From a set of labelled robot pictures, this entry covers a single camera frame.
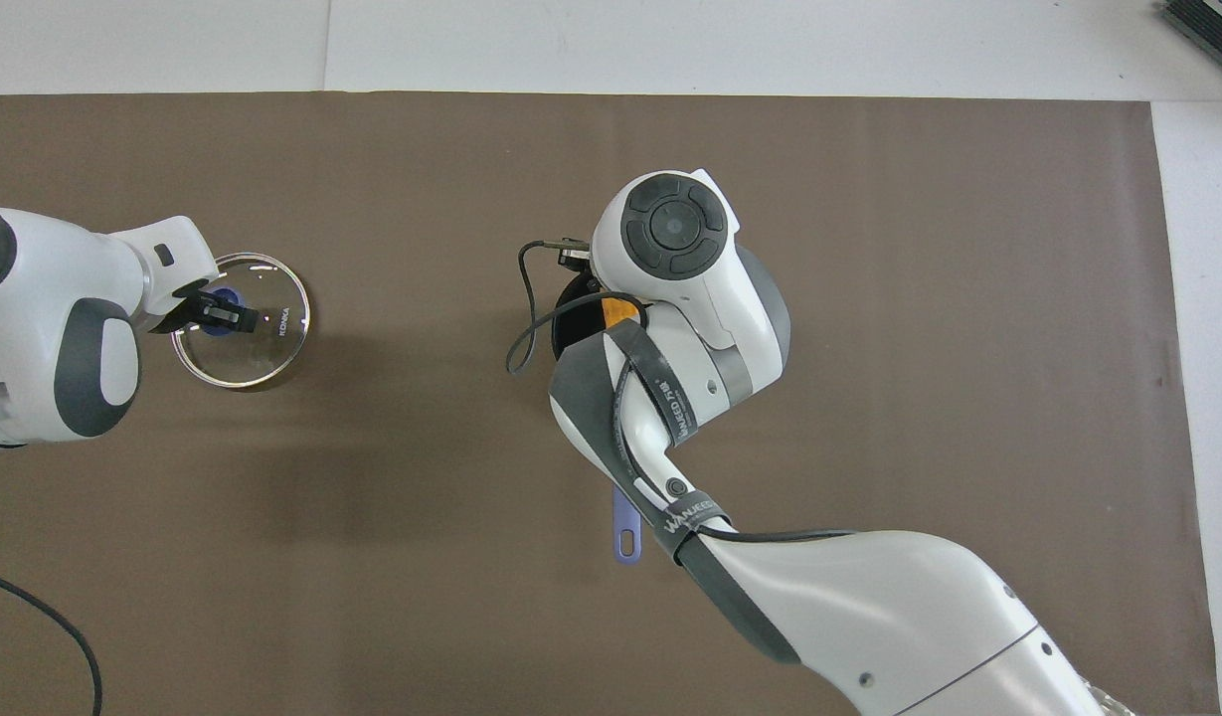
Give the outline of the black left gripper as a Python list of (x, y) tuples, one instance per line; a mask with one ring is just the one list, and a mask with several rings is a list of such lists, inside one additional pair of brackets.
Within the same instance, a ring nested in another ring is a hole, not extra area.
[(183, 329), (188, 323), (200, 323), (207, 335), (229, 335), (255, 331), (260, 313), (241, 305), (242, 298), (229, 288), (205, 288), (208, 280), (194, 280), (174, 291), (180, 298), (163, 320), (150, 332), (169, 334)]

